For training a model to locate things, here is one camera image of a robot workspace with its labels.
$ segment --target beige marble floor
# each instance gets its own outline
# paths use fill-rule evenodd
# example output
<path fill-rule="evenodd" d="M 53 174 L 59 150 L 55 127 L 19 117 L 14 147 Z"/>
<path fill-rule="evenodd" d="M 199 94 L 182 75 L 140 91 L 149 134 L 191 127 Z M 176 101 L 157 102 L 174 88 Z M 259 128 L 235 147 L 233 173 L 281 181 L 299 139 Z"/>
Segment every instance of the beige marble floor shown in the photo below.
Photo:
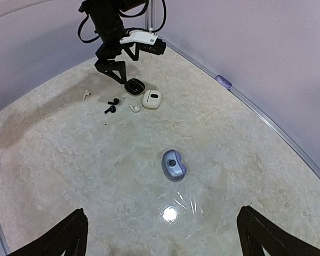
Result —
<path fill-rule="evenodd" d="M 320 248 L 320 181 L 232 94 L 171 49 L 144 53 L 127 61 L 129 77 L 163 102 L 134 114 L 142 96 L 93 63 L 0 112 L 0 220 L 12 251 L 82 207 L 87 255 L 241 255 L 236 217 L 249 204 Z M 122 103 L 104 115 L 113 98 Z M 171 148 L 189 167 L 180 183 L 161 170 Z"/>

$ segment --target charging case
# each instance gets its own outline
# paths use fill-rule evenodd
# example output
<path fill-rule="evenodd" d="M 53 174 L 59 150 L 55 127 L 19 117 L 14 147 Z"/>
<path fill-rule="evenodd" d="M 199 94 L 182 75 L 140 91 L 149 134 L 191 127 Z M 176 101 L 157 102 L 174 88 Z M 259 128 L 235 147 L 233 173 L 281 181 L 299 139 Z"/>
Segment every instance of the charging case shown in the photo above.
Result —
<path fill-rule="evenodd" d="M 156 90 L 148 90 L 143 96 L 142 105 L 145 108 L 157 109 L 161 103 L 161 93 Z"/>

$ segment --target white earbud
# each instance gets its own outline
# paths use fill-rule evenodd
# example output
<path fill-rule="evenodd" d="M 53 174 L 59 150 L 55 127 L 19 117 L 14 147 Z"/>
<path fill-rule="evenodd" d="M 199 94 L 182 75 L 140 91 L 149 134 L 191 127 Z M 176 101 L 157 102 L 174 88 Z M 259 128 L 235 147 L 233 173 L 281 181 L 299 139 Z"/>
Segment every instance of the white earbud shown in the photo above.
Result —
<path fill-rule="evenodd" d="M 85 100 L 86 96 L 90 96 L 91 92 L 89 90 L 85 90 L 82 100 Z"/>
<path fill-rule="evenodd" d="M 141 108 L 139 106 L 134 107 L 133 105 L 129 105 L 129 107 L 134 113 L 138 113 L 141 110 Z"/>

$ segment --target bright light spot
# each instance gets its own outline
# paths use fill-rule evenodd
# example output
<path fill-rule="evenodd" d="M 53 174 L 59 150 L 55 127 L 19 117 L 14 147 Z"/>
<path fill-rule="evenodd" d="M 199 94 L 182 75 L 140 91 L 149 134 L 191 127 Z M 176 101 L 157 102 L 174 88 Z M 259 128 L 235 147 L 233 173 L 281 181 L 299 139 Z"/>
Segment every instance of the bright light spot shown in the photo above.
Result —
<path fill-rule="evenodd" d="M 178 218 L 178 215 L 178 211 L 173 206 L 170 206 L 164 210 L 162 218 L 168 223 L 173 223 Z"/>

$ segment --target black cable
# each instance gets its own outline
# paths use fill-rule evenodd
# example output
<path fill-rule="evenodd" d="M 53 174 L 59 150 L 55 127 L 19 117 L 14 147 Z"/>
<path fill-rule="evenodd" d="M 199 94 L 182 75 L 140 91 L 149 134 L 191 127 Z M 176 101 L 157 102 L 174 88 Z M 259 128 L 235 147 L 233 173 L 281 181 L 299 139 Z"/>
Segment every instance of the black cable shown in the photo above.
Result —
<path fill-rule="evenodd" d="M 162 0 L 162 6 L 163 6 L 163 9 L 164 9 L 164 18 L 162 20 L 162 24 L 161 26 L 156 29 L 156 30 L 153 30 L 154 33 L 156 32 L 159 32 L 160 30 L 162 30 L 166 24 L 166 19 L 167 19 L 167 8 L 166 8 L 166 2 L 165 0 Z M 127 28 L 126 31 L 127 31 L 127 34 L 129 35 L 129 33 L 133 30 L 142 30 L 142 31 L 149 31 L 148 29 L 144 29 L 144 28 Z"/>
<path fill-rule="evenodd" d="M 138 14 L 135 14 L 135 15 L 127 15 L 127 14 L 124 14 L 123 12 L 121 12 L 120 10 L 118 11 L 118 14 L 123 18 L 136 18 L 136 17 L 139 17 L 139 16 L 145 14 L 145 12 L 148 9 L 148 5 L 149 5 L 149 0 L 146 0 L 145 5 L 144 5 L 143 9 L 141 10 L 141 12 L 139 12 Z"/>
<path fill-rule="evenodd" d="M 88 19 L 89 19 L 89 15 L 86 15 L 85 19 L 82 20 L 81 24 L 79 25 L 78 31 L 77 31 L 78 37 L 79 37 L 80 40 L 81 40 L 83 43 L 85 43 L 85 44 L 90 44 L 90 43 L 96 41 L 98 38 L 100 38 L 100 36 L 97 36 L 97 37 L 95 37 L 95 38 L 93 38 L 93 39 L 90 39 L 90 40 L 83 40 L 83 39 L 82 39 L 82 37 L 81 37 L 82 28 L 83 28 L 84 24 L 87 22 Z"/>

